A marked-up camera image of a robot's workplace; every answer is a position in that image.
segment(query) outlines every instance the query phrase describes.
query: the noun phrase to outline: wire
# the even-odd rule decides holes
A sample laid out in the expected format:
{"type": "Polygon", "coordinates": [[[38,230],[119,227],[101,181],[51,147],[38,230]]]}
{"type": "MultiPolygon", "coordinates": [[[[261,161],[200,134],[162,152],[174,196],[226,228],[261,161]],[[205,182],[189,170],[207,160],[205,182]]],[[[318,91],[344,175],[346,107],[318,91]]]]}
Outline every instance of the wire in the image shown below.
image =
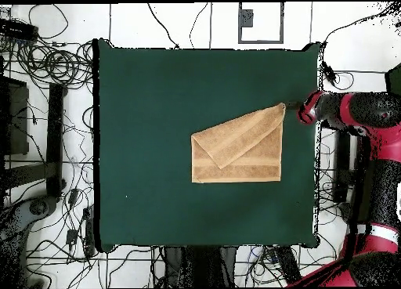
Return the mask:
{"type": "Polygon", "coordinates": [[[158,19],[158,18],[156,17],[156,15],[154,14],[154,11],[153,11],[152,8],[150,7],[150,3],[147,3],[147,6],[148,6],[150,12],[152,13],[152,16],[154,17],[154,19],[155,19],[155,20],[161,25],[161,27],[163,27],[164,30],[166,31],[167,36],[168,36],[168,39],[170,39],[170,42],[172,42],[172,43],[174,44],[174,46],[175,46],[174,48],[175,48],[175,49],[179,49],[178,44],[176,44],[176,43],[172,40],[172,37],[170,37],[170,34],[168,33],[167,28],[163,25],[163,23],[162,23],[161,21],[159,21],[159,19],[158,19]]]}
{"type": "Polygon", "coordinates": [[[132,252],[150,252],[150,250],[138,250],[138,249],[131,250],[131,251],[125,256],[124,261],[123,261],[116,269],[114,269],[113,271],[110,272],[110,274],[109,274],[109,283],[108,283],[107,288],[110,288],[110,286],[111,286],[111,275],[112,275],[113,273],[117,272],[117,271],[125,264],[125,262],[127,262],[127,259],[128,259],[129,255],[130,255],[132,252]]]}
{"type": "MultiPolygon", "coordinates": [[[[38,6],[40,6],[40,5],[34,5],[34,6],[29,10],[28,19],[29,19],[29,24],[30,24],[30,25],[32,25],[32,21],[31,21],[31,12],[32,12],[33,9],[35,9],[35,8],[38,7],[38,6]]],[[[55,35],[53,35],[52,37],[41,37],[41,36],[39,36],[39,37],[42,38],[42,39],[53,39],[53,38],[55,38],[55,37],[58,37],[59,35],[61,35],[61,34],[68,28],[68,19],[66,18],[66,16],[64,15],[64,13],[61,11],[61,9],[60,9],[57,5],[53,5],[53,6],[54,6],[57,10],[60,11],[61,15],[63,16],[63,18],[64,18],[64,20],[65,20],[65,22],[66,22],[66,26],[65,26],[64,29],[62,29],[62,31],[61,31],[60,33],[55,34],[55,35]]]]}
{"type": "Polygon", "coordinates": [[[39,273],[39,272],[36,272],[36,271],[31,271],[30,269],[28,269],[28,267],[27,267],[27,271],[28,271],[29,273],[31,273],[31,274],[37,274],[37,275],[39,275],[39,276],[44,276],[44,277],[48,278],[50,282],[49,282],[49,285],[48,285],[48,287],[47,287],[46,289],[50,289],[50,286],[52,286],[52,278],[51,278],[50,276],[48,276],[47,274],[44,274],[44,273],[39,273]]]}
{"type": "MultiPolygon", "coordinates": [[[[199,15],[202,14],[202,12],[206,9],[206,7],[208,6],[208,4],[209,4],[209,2],[206,2],[206,4],[204,5],[204,7],[202,8],[202,10],[197,14],[197,18],[198,18],[199,15]]],[[[197,23],[197,18],[195,18],[195,21],[193,22],[193,25],[192,25],[192,28],[191,28],[191,31],[190,31],[190,42],[191,42],[192,48],[193,48],[193,43],[192,43],[192,39],[191,39],[191,34],[192,34],[192,31],[193,31],[193,28],[195,27],[195,24],[197,23]]]]}

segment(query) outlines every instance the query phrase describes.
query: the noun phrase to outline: tan towel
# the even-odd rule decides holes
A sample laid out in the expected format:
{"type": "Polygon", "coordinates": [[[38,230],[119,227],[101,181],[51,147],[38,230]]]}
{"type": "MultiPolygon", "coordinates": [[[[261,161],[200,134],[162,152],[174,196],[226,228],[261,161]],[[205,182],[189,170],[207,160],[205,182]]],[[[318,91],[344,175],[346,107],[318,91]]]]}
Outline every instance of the tan towel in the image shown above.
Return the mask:
{"type": "Polygon", "coordinates": [[[192,182],[280,181],[284,115],[280,103],[191,135],[192,182]]]}

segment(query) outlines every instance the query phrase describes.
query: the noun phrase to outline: towel fold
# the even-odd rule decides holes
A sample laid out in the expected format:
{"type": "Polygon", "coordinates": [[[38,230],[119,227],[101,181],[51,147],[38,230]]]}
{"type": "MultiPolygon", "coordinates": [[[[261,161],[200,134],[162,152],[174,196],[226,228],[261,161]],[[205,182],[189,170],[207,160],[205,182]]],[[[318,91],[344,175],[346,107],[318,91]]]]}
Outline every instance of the towel fold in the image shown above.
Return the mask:
{"type": "Polygon", "coordinates": [[[280,181],[285,105],[191,135],[192,182],[280,181]]]}

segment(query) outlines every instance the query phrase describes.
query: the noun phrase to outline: black cable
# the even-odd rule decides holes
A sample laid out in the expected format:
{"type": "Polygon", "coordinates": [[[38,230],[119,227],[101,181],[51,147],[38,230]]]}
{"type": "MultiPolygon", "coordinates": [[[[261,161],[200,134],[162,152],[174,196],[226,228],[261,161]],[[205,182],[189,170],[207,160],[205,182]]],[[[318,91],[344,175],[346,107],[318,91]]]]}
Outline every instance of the black cable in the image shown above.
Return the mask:
{"type": "Polygon", "coordinates": [[[148,6],[150,12],[152,13],[152,16],[154,17],[154,19],[155,19],[155,20],[161,25],[161,27],[163,27],[164,30],[166,31],[167,36],[168,36],[168,39],[170,39],[170,42],[172,42],[172,43],[174,44],[174,46],[175,46],[174,48],[175,48],[175,49],[179,49],[178,44],[176,44],[176,43],[172,40],[172,37],[170,37],[170,34],[168,33],[167,28],[163,25],[163,23],[162,23],[161,21],[159,21],[159,19],[158,19],[158,18],[156,17],[156,15],[154,14],[154,11],[153,11],[152,8],[150,7],[150,3],[147,3],[147,6],[148,6]]]}
{"type": "Polygon", "coordinates": [[[86,115],[86,113],[88,113],[90,110],[93,111],[93,106],[90,106],[89,108],[87,108],[87,109],[84,111],[84,113],[83,113],[83,115],[82,115],[82,123],[84,124],[84,126],[85,126],[86,128],[92,130],[92,127],[91,127],[90,125],[88,125],[88,124],[85,122],[85,115],[86,115]]]}
{"type": "MultiPolygon", "coordinates": [[[[36,7],[38,7],[38,6],[40,6],[40,5],[34,5],[34,6],[29,10],[28,19],[29,19],[29,24],[30,24],[30,25],[32,25],[32,21],[31,21],[31,12],[32,12],[32,10],[33,10],[34,8],[36,8],[36,7]]],[[[60,33],[55,34],[55,35],[53,35],[52,37],[42,37],[42,36],[39,36],[41,39],[53,39],[53,38],[55,38],[55,37],[58,37],[59,35],[61,35],[61,34],[68,28],[68,19],[66,18],[66,16],[64,15],[64,13],[61,11],[61,9],[60,9],[57,5],[53,5],[53,6],[54,6],[57,10],[60,11],[61,15],[63,16],[64,20],[66,21],[66,26],[65,26],[64,29],[62,29],[62,31],[61,31],[60,33]]]]}
{"type": "Polygon", "coordinates": [[[47,287],[46,289],[50,289],[50,286],[52,285],[52,278],[51,278],[50,276],[48,276],[47,274],[44,274],[44,273],[39,273],[39,272],[31,271],[30,269],[28,269],[28,267],[27,267],[27,271],[28,271],[29,273],[37,274],[37,275],[39,275],[39,276],[44,276],[44,277],[48,278],[50,282],[49,282],[49,285],[48,285],[48,287],[47,287]]]}
{"type": "Polygon", "coordinates": [[[110,274],[109,274],[109,283],[108,283],[107,289],[110,288],[110,286],[111,286],[111,275],[112,275],[113,273],[117,272],[117,271],[125,264],[125,262],[127,262],[127,259],[128,259],[129,255],[130,255],[132,252],[150,252],[150,250],[137,250],[137,249],[131,250],[131,251],[125,256],[124,261],[123,261],[116,269],[114,269],[113,271],[110,272],[110,274]]]}
{"type": "MultiPolygon", "coordinates": [[[[198,18],[199,15],[202,14],[202,12],[206,9],[206,7],[208,6],[208,4],[209,4],[209,2],[206,2],[206,4],[204,5],[204,7],[202,8],[202,10],[197,14],[197,18],[198,18]]],[[[193,25],[192,25],[192,28],[191,28],[191,31],[190,31],[190,42],[191,42],[192,48],[193,48],[193,43],[192,43],[192,39],[191,39],[191,34],[192,34],[192,31],[193,31],[193,28],[195,27],[195,24],[197,23],[197,18],[195,18],[195,21],[193,22],[193,25]]]]}

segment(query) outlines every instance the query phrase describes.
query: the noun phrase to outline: green table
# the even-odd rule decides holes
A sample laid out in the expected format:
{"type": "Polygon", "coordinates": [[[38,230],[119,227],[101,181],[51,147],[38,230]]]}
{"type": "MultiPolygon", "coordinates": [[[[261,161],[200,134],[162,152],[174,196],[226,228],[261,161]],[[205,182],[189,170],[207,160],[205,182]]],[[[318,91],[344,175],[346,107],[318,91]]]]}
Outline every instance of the green table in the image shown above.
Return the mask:
{"type": "Polygon", "coordinates": [[[287,111],[281,182],[192,183],[190,136],[304,100],[316,90],[318,44],[303,51],[115,49],[100,39],[98,48],[102,245],[316,244],[314,125],[287,111]]]}

